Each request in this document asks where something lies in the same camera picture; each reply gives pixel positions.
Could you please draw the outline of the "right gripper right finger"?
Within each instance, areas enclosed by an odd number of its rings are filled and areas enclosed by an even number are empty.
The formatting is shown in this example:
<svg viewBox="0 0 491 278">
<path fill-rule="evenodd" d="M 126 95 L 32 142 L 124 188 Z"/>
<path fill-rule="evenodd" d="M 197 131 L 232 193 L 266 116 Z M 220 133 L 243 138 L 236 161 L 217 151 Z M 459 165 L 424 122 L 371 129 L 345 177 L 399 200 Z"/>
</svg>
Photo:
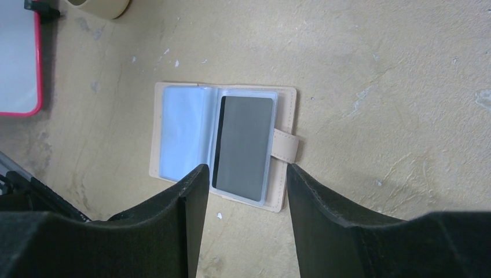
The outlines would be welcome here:
<svg viewBox="0 0 491 278">
<path fill-rule="evenodd" d="M 489 277 L 490 212 L 410 221 L 363 207 L 296 164 L 287 190 L 302 277 Z"/>
</svg>

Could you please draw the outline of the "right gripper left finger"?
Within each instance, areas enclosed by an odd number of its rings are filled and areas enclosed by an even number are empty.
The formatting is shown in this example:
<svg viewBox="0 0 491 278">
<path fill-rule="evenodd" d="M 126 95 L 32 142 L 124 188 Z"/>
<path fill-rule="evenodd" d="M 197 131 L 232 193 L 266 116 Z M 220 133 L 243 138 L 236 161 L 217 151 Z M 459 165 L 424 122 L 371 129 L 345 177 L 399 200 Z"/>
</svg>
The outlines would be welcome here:
<svg viewBox="0 0 491 278">
<path fill-rule="evenodd" d="M 201 164 L 106 221 L 1 211 L 2 277 L 195 277 L 208 202 Z"/>
</svg>

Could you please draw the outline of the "black credit card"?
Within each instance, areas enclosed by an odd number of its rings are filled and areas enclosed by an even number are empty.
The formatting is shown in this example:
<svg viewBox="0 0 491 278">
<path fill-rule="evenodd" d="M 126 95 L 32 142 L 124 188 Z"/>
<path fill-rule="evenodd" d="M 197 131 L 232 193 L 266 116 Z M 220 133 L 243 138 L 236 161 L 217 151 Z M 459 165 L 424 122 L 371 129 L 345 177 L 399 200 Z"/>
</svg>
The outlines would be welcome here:
<svg viewBox="0 0 491 278">
<path fill-rule="evenodd" d="M 223 96 L 211 186 L 248 203 L 262 204 L 274 100 Z"/>
</svg>

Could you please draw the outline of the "blue credit card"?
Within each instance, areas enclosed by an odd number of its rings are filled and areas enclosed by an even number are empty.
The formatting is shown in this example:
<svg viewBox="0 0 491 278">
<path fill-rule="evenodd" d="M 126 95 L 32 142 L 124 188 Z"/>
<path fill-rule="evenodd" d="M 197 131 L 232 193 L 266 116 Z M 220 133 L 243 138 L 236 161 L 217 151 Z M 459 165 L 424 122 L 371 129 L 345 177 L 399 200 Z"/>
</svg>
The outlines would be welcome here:
<svg viewBox="0 0 491 278">
<path fill-rule="evenodd" d="M 209 86 L 169 86 L 162 95 L 158 173 L 179 181 L 200 164 L 211 164 L 217 90 Z"/>
</svg>

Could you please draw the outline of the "beige leather card holder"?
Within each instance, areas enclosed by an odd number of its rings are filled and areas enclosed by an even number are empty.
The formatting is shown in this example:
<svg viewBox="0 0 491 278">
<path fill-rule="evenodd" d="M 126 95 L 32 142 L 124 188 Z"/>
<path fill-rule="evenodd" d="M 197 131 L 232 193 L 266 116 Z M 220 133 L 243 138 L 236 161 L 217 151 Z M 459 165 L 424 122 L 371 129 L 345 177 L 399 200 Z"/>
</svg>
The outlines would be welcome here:
<svg viewBox="0 0 491 278">
<path fill-rule="evenodd" d="M 297 91 L 293 87 L 284 86 L 254 86 L 254 85 L 210 85 L 202 83 L 171 83 L 158 82 L 155 84 L 154 98 L 154 116 L 153 116 L 153 134 L 151 143 L 149 175 L 153 178 L 166 180 L 159 177 L 158 167 L 160 158 L 160 139 L 162 131 L 162 95 L 163 90 L 169 86 L 209 86 L 217 90 L 216 109 L 213 120 L 213 135 L 211 141 L 211 164 L 214 166 L 215 147 L 218 130 L 218 116 L 221 98 L 230 93 L 247 93 L 251 97 L 259 97 L 265 93 L 277 93 L 276 117 L 274 124 L 274 133 L 270 145 L 272 147 L 268 186 L 265 191 L 265 200 L 262 204 L 248 203 L 235 196 L 230 196 L 210 187 L 210 192 L 221 196 L 224 199 L 234 200 L 239 203 L 249 204 L 267 211 L 278 213 L 281 211 L 284 203 L 287 164 L 293 163 L 296 159 L 296 153 L 299 145 L 299 138 L 293 135 L 295 108 Z"/>
</svg>

